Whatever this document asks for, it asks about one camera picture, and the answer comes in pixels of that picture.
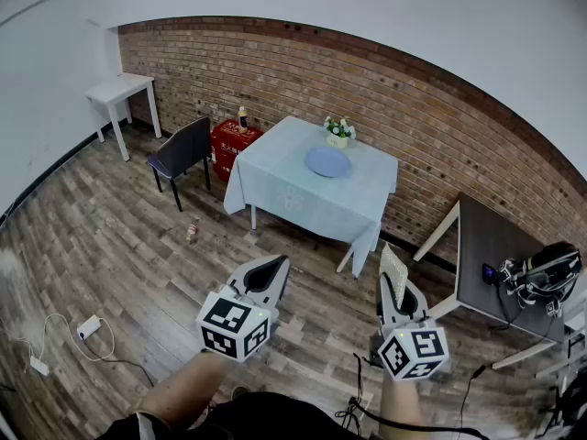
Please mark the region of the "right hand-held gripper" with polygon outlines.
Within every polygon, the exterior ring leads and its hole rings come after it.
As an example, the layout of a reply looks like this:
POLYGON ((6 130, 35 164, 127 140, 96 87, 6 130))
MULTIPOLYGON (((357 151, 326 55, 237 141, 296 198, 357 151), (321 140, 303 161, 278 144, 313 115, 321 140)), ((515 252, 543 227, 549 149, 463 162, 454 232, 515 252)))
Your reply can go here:
MULTIPOLYGON (((391 280, 382 272, 377 282, 377 315, 382 325, 396 323, 391 280)), ((427 318, 425 295, 410 281, 405 283, 403 312, 412 320, 427 318)), ((429 378, 449 360, 445 330, 435 323, 394 328, 377 350, 382 366, 394 381, 429 378)))

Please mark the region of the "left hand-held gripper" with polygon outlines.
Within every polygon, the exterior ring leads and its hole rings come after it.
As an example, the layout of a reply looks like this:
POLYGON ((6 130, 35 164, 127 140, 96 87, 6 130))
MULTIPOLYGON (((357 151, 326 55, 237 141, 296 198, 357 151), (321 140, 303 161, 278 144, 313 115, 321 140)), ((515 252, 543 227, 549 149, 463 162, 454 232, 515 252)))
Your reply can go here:
POLYGON ((262 292, 259 304, 230 286, 208 293, 196 317, 204 348, 239 363, 245 362, 271 335, 271 324, 290 272, 285 255, 256 258, 237 267, 228 278, 241 292, 262 292))

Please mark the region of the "yellow-green sponge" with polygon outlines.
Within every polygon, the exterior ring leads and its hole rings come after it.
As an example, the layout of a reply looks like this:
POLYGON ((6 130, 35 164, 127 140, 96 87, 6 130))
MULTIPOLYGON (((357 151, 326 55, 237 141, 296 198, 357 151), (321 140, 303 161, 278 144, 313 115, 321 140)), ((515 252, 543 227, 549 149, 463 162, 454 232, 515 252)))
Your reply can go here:
POLYGON ((382 249, 379 273, 385 274, 390 279, 393 296, 397 305, 401 307, 404 300, 408 269, 388 244, 382 249))

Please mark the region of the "large blue plate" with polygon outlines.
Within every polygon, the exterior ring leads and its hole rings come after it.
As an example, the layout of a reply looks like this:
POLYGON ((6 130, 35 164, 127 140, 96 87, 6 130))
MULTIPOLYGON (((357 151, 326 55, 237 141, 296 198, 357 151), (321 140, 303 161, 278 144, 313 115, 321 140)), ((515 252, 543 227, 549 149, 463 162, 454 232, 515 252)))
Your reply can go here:
POLYGON ((305 155, 305 166, 315 174, 327 178, 345 177, 352 168, 348 156, 331 147, 309 149, 305 155))

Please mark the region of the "person's left forearm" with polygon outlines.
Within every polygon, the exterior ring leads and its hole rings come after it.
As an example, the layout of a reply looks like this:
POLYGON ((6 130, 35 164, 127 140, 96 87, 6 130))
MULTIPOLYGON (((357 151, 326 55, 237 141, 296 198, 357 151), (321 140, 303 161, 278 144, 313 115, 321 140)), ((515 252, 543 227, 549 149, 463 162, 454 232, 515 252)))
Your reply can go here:
POLYGON ((171 430, 187 429, 204 412, 235 362, 213 352, 196 354, 181 369, 152 388, 138 411, 153 415, 171 430))

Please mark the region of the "person's right forearm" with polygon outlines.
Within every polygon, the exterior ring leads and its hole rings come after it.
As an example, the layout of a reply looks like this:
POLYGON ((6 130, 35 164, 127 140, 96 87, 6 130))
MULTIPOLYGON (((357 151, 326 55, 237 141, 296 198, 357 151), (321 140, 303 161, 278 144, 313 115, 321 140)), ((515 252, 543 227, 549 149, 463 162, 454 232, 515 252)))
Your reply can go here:
POLYGON ((417 387, 413 380, 395 381, 388 373, 384 374, 380 416, 400 424, 424 424, 417 387))

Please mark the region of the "dark-topped table with white legs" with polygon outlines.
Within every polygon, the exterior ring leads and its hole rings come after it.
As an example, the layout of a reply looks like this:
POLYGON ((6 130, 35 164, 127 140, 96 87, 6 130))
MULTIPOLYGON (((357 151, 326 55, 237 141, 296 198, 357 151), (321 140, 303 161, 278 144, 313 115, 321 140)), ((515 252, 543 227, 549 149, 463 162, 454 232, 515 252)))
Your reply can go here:
POLYGON ((539 338, 529 348, 494 362, 492 368, 495 370, 561 344, 565 328, 563 318, 548 316, 546 309, 539 304, 522 309, 514 295, 508 296, 505 289, 496 290, 482 280, 483 264, 496 268, 507 258, 529 258, 538 253, 543 245, 469 195, 459 194, 445 218, 414 254, 414 260, 420 260, 453 223, 458 224, 454 291, 429 309, 430 316, 437 320, 459 307, 465 307, 539 338))

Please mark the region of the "light blue tablecloth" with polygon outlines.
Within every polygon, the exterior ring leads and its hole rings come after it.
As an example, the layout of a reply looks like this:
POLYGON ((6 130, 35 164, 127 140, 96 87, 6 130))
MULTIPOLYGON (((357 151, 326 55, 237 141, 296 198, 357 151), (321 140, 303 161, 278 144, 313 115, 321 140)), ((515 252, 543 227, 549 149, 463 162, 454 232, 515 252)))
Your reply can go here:
POLYGON ((394 194, 398 160, 353 140, 343 149, 349 170, 327 178, 305 165, 307 152, 326 145, 324 128, 287 116, 236 157, 224 208, 251 207, 322 237, 349 245, 346 259, 359 276, 379 239, 382 215, 394 194))

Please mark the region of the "person's black clothing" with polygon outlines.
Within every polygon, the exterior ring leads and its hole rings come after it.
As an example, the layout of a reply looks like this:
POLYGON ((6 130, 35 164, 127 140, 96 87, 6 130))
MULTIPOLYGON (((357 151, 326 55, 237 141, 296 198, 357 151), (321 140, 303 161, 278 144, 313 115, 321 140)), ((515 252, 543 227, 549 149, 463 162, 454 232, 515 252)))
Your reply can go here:
POLYGON ((218 404, 194 428, 171 429, 151 414, 117 420, 95 440, 364 440, 314 405, 273 392, 218 404))

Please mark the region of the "red box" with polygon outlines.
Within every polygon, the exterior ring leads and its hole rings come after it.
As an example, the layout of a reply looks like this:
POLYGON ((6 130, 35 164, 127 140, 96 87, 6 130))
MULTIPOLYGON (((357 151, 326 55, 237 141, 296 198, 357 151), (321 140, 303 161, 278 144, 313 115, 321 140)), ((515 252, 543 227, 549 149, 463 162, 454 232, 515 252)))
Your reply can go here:
POLYGON ((256 127, 240 132, 236 120, 228 119, 214 127, 211 133, 213 170, 220 180, 229 181, 236 156, 262 135, 256 127))

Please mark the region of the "dark chair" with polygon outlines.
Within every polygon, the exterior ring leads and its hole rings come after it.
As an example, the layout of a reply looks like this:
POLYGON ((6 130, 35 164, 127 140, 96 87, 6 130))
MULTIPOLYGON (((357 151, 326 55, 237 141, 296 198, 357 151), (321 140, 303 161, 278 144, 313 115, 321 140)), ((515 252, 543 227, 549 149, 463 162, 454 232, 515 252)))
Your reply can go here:
POLYGON ((211 122, 207 116, 200 117, 191 124, 174 132, 157 151, 148 156, 147 162, 159 192, 162 192, 161 177, 172 187, 173 196, 179 211, 182 205, 177 192, 175 179, 199 162, 204 164, 205 185, 211 190, 208 161, 212 159, 211 122))

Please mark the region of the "white flowers in cream pot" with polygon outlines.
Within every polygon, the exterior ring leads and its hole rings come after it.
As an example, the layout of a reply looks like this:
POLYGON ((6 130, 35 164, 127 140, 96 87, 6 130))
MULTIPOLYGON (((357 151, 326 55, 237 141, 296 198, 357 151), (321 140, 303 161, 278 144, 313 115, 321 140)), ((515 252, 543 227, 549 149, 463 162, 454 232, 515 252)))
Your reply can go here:
POLYGON ((357 135, 355 127, 345 117, 336 120, 329 115, 326 117, 323 127, 327 131, 327 144, 336 149, 345 149, 357 135))

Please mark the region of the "black equipment stand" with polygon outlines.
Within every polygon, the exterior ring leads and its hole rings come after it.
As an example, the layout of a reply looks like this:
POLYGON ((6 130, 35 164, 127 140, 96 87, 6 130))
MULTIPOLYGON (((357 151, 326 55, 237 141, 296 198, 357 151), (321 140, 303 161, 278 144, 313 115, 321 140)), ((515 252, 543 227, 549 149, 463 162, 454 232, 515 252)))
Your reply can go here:
POLYGON ((554 404, 541 410, 550 418, 544 430, 535 438, 543 438, 557 427, 573 426, 587 408, 587 291, 574 302, 567 313, 562 354, 564 358, 550 368, 539 372, 540 376, 555 375, 557 385, 554 404))

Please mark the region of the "white side table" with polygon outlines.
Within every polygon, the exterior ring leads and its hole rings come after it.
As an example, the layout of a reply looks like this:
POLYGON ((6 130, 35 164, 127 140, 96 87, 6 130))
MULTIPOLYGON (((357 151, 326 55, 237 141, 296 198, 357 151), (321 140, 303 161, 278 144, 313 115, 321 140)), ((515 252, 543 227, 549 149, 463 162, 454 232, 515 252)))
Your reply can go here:
POLYGON ((119 116, 117 106, 123 103, 126 108, 127 121, 132 123, 132 115, 130 114, 128 98, 141 91, 146 91, 150 107, 150 116, 155 132, 156 138, 161 138, 161 126, 155 101, 154 79, 149 76, 137 75, 123 72, 108 81, 102 82, 85 92, 86 97, 91 101, 103 105, 110 117, 112 128, 115 132, 115 137, 121 156, 124 161, 129 161, 130 157, 127 153, 125 141, 123 139, 120 125, 118 123, 119 116))

